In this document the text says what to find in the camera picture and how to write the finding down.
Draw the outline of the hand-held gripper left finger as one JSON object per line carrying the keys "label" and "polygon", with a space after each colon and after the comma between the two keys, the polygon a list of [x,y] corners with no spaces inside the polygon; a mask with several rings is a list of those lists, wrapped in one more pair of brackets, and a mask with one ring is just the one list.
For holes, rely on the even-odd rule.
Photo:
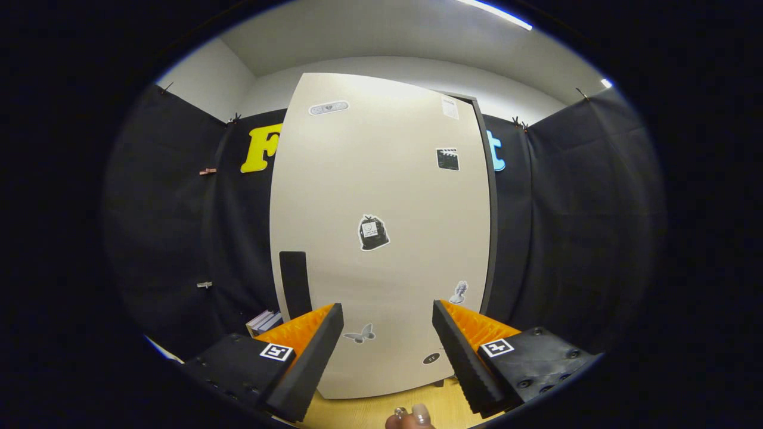
{"label": "hand-held gripper left finger", "polygon": [[257,418],[303,421],[344,327],[340,303],[298,316],[257,337],[230,334],[181,364],[218,399]]}

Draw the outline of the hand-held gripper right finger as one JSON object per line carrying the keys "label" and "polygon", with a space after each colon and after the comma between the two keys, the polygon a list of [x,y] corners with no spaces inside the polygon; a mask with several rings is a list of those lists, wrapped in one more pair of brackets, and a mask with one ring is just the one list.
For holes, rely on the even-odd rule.
{"label": "hand-held gripper right finger", "polygon": [[549,329],[520,331],[447,300],[432,325],[474,414],[511,412],[572,382],[601,359]]}

